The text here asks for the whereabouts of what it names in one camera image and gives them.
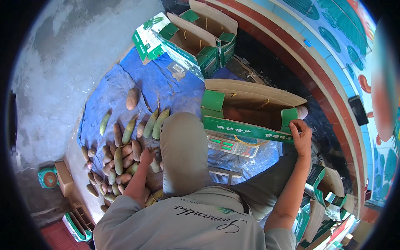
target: right hand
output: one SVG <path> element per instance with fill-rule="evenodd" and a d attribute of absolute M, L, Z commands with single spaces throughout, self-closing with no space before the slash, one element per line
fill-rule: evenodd
<path fill-rule="evenodd" d="M 145 148 L 142 154 L 140 155 L 140 163 L 143 163 L 147 166 L 150 165 L 154 160 L 155 154 L 156 153 L 154 151 L 150 152 L 149 148 Z"/>
<path fill-rule="evenodd" d="M 311 157 L 311 128 L 309 128 L 303 120 L 299 119 L 289 122 L 289 128 L 292 132 L 297 155 Z"/>

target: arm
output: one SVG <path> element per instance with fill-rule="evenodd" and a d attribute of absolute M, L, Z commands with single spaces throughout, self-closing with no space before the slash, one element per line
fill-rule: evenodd
<path fill-rule="evenodd" d="M 140 164 L 137 171 L 130 180 L 128 186 L 124 191 L 124 195 L 134 199 L 141 208 L 144 208 L 144 187 L 146 184 L 147 169 L 153 162 L 154 152 L 150 153 L 149 149 L 146 148 L 140 156 Z"/>
<path fill-rule="evenodd" d="M 302 120 L 289 123 L 298 157 L 292 175 L 280 194 L 271 214 L 265 222 L 264 231 L 273 228 L 292 229 L 304 193 L 304 186 L 311 163 L 311 129 Z"/>

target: painted wall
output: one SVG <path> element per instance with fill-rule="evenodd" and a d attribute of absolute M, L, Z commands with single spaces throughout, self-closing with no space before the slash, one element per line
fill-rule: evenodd
<path fill-rule="evenodd" d="M 299 32 L 304 37 L 304 46 L 313 46 L 325 58 L 349 98 L 360 96 L 369 121 L 361 126 L 368 163 L 368 189 L 372 190 L 368 202 L 383 206 L 396 169 L 400 126 L 397 121 L 395 135 L 388 142 L 380 140 L 372 113 L 370 87 L 376 24 L 368 11 L 358 0 L 252 1 Z"/>

